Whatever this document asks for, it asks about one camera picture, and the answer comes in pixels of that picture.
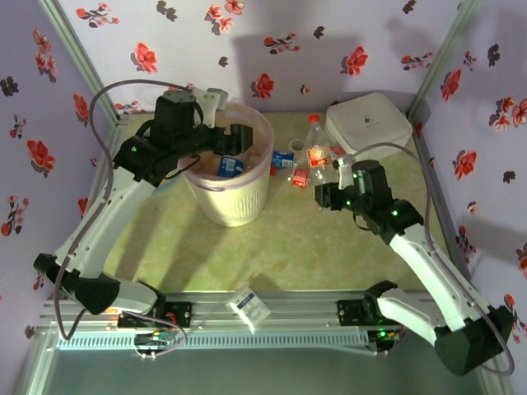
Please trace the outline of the small bottle blue label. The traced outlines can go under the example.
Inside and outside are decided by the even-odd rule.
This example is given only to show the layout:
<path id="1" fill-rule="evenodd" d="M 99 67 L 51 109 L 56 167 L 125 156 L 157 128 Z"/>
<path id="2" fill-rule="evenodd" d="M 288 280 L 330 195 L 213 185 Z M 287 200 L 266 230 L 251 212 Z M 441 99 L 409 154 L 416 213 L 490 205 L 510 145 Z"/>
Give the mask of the small bottle blue label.
<path id="1" fill-rule="evenodd" d="M 295 153 L 291 151 L 273 151 L 271 165 L 278 169 L 292 168 L 295 164 Z"/>

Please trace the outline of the blue label bottle white cap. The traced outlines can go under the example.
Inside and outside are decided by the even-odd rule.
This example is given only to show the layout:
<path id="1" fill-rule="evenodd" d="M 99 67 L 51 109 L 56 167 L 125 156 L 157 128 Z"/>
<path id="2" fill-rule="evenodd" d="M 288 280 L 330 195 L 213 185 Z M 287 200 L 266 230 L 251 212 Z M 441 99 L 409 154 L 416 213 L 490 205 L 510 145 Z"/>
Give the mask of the blue label bottle white cap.
<path id="1" fill-rule="evenodd" d="M 242 160 L 230 156 L 222 156 L 217 168 L 217 176 L 225 179 L 232 179 L 241 175 L 245 170 Z"/>

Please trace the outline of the small circuit board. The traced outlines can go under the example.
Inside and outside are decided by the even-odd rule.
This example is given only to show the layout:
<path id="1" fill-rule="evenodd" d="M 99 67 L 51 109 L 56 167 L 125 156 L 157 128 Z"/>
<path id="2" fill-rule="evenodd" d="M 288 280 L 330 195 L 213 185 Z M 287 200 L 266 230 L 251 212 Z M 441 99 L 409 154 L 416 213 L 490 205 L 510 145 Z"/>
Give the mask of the small circuit board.
<path id="1" fill-rule="evenodd" d="M 172 331 L 154 331 L 136 335 L 133 344 L 136 354 L 143 360 L 154 360 L 170 349 L 174 339 Z"/>
<path id="2" fill-rule="evenodd" d="M 376 355 L 387 356 L 401 341 L 404 330 L 402 327 L 396 329 L 378 329 L 368 331 L 368 344 L 366 348 Z"/>

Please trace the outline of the aluminium frame post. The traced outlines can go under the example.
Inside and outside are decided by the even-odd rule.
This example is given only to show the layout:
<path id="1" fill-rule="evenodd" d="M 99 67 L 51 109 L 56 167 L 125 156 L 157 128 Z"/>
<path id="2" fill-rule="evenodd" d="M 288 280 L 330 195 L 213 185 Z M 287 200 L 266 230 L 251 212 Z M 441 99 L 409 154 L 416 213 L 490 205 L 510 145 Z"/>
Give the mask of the aluminium frame post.
<path id="1" fill-rule="evenodd" d="M 435 79 L 438 78 L 441 69 L 448 63 L 450 55 L 456 48 L 458 41 L 467 29 L 467 25 L 469 24 L 472 15 L 475 13 L 481 2 L 482 0 L 462 0 L 460 2 L 456 17 L 450 25 L 445 38 L 441 42 L 440 48 L 438 49 L 434 60 L 432 61 L 432 64 L 406 113 L 408 119 L 413 119 L 420 105 L 423 104 L 428 91 L 432 88 Z"/>
<path id="2" fill-rule="evenodd" d="M 109 119 L 116 121 L 119 116 L 107 96 L 109 89 L 103 87 L 95 67 L 69 23 L 62 6 L 59 4 L 59 0 L 37 0 L 37 2 L 54 28 L 54 34 L 61 40 L 60 44 L 53 45 L 49 42 L 49 37 L 46 34 L 37 27 L 34 28 L 32 35 L 38 47 L 35 61 L 40 74 L 47 75 L 51 83 L 56 83 L 58 67 L 54 54 L 57 54 L 60 49 L 68 52 L 85 82 L 92 90 L 91 100 L 78 93 L 73 95 L 76 116 L 79 121 L 85 126 L 92 123 L 94 109 L 99 103 L 102 103 L 101 108 Z"/>

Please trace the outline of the aluminium front rail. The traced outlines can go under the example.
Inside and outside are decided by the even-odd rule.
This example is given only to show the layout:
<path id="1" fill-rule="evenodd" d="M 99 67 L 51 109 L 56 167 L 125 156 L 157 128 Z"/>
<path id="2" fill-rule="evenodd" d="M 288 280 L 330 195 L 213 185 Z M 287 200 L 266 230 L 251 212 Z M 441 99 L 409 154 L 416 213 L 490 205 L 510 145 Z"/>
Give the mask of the aluminium front rail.
<path id="1" fill-rule="evenodd" d="M 326 329 L 361 329 L 375 331 L 398 326 L 340 326 L 337 316 L 338 300 L 364 299 L 360 291 L 257 291 L 256 294 L 271 309 L 271 314 L 258 327 L 260 332 L 309 332 Z M 228 306 L 233 292 L 184 292 L 166 296 L 165 302 L 190 302 L 193 315 L 190 332 L 248 332 L 249 328 Z M 399 288 L 389 290 L 389 296 L 398 299 L 389 306 L 386 318 L 401 324 L 410 317 L 403 316 L 403 307 L 412 314 L 421 312 L 435 326 L 446 325 L 446 315 L 426 292 L 403 293 Z"/>

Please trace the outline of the white printed packet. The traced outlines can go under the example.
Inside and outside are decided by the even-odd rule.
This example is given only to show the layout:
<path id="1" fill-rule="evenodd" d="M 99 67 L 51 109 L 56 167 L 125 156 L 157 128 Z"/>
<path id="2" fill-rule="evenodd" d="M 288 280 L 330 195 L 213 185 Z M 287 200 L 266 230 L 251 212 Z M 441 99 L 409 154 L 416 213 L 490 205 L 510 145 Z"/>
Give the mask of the white printed packet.
<path id="1" fill-rule="evenodd" d="M 252 334 L 271 314 L 271 309 L 248 286 L 239 289 L 229 300 L 228 306 L 247 325 Z"/>

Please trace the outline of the translucent pink bin liner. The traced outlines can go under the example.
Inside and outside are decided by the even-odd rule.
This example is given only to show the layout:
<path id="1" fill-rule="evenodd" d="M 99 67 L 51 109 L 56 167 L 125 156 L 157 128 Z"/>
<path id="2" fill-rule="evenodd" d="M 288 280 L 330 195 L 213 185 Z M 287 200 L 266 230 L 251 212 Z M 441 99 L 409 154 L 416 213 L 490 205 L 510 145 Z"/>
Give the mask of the translucent pink bin liner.
<path id="1" fill-rule="evenodd" d="M 253 144 L 238 155 L 204 152 L 201 160 L 183 173 L 186 181 L 209 192 L 232 192 L 238 189 L 247 192 L 255 189 L 266 193 L 274 145 L 274 132 L 270 122 L 259 111 L 234 103 L 217 113 L 216 121 L 217 125 L 226 128 L 229 137 L 233 135 L 235 125 L 251 127 Z M 239 168 L 240 174 L 231 178 L 218 174 L 224 157 L 243 163 Z"/>

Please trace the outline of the white square lidded box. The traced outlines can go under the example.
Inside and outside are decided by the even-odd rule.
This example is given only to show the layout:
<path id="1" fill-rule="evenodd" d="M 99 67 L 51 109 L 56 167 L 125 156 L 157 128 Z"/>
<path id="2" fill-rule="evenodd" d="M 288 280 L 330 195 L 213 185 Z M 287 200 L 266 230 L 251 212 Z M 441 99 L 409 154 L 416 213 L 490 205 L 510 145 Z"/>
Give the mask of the white square lidded box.
<path id="1" fill-rule="evenodd" d="M 379 143 L 382 146 L 358 158 L 382 160 L 398 152 L 384 144 L 406 146 L 413 127 L 388 97 L 374 92 L 330 106 L 325 115 L 324 131 L 348 154 Z"/>

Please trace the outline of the cream plastic bin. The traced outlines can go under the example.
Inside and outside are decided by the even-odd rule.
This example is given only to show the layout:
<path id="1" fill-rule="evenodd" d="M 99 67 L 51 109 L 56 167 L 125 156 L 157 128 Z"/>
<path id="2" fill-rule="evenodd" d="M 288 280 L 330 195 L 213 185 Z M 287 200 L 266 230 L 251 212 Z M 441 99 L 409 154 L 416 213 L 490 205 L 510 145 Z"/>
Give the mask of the cream plastic bin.
<path id="1" fill-rule="evenodd" d="M 189 187 L 205 215 L 218 225 L 227 227 L 253 221 L 263 210 L 267 198 L 267 193 L 255 189 L 247 192 L 242 189 L 209 192 L 190 184 Z"/>

